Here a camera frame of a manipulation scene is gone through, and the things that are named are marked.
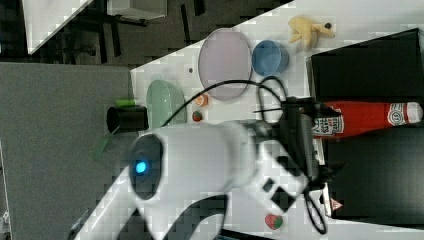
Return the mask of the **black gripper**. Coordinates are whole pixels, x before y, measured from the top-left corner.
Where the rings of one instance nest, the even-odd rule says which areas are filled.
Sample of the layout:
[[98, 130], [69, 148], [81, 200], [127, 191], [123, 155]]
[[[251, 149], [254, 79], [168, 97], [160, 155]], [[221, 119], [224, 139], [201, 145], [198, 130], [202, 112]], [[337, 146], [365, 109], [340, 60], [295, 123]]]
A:
[[279, 119], [283, 143], [295, 164], [309, 181], [319, 176], [319, 162], [316, 159], [312, 127], [316, 115], [311, 98], [289, 97], [282, 104], [283, 113]]

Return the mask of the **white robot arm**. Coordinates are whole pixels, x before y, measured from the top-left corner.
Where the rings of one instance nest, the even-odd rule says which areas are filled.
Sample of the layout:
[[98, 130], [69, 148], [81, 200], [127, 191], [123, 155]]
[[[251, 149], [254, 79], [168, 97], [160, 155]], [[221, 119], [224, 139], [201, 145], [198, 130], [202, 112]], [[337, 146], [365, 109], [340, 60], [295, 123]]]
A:
[[289, 98], [275, 123], [233, 120], [157, 128], [138, 137], [126, 165], [73, 240], [118, 240], [133, 213], [152, 240], [215, 240], [234, 189], [282, 215], [312, 178], [317, 106]]

